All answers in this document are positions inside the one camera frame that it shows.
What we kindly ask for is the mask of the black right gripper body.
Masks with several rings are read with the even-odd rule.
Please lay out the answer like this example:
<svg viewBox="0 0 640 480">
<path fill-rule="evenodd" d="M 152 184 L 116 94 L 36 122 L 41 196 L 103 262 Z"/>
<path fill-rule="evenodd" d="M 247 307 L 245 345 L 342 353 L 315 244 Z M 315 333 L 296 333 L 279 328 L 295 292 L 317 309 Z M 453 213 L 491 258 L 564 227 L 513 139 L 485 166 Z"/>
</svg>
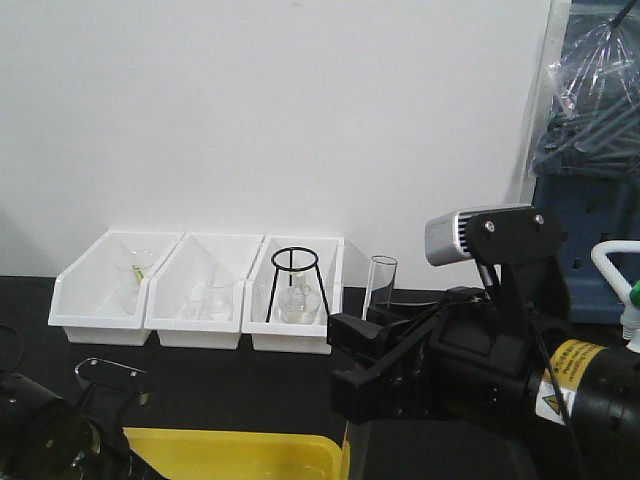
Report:
<svg viewBox="0 0 640 480">
<path fill-rule="evenodd" d="M 386 420 L 538 425 L 538 387 L 555 347 L 555 320 L 528 306 L 504 315 L 476 288 L 441 292 L 420 306 L 380 308 L 381 344 L 398 349 L 381 374 Z"/>
</svg>

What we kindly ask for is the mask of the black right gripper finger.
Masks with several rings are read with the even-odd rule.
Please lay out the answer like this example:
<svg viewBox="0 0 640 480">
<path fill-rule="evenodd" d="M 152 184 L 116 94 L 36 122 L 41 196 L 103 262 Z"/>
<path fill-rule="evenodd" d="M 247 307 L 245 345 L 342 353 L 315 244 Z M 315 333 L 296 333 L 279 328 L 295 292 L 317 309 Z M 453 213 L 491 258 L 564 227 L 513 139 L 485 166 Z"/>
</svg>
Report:
<svg viewBox="0 0 640 480">
<path fill-rule="evenodd" d="M 393 348 L 388 328 L 345 313 L 329 317 L 327 343 L 357 363 L 374 363 Z"/>
<path fill-rule="evenodd" d="M 373 420 L 438 420 L 428 340 L 438 321 L 398 320 L 385 326 L 393 348 L 374 363 L 331 374 L 331 408 L 361 425 Z"/>
</svg>

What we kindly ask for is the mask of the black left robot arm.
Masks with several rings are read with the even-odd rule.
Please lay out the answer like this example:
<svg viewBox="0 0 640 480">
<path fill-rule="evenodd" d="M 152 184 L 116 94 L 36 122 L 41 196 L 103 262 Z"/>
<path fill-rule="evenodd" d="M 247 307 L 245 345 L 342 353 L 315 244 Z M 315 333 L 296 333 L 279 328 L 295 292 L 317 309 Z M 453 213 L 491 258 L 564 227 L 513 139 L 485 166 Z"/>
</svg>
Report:
<svg viewBox="0 0 640 480">
<path fill-rule="evenodd" d="M 24 340 L 1 327 L 1 476 L 4 479 L 362 479 L 371 426 L 348 427 L 336 445 L 315 435 L 126 427 L 147 402 L 147 371 L 89 357 L 74 369 L 71 402 L 18 372 Z"/>
</svg>

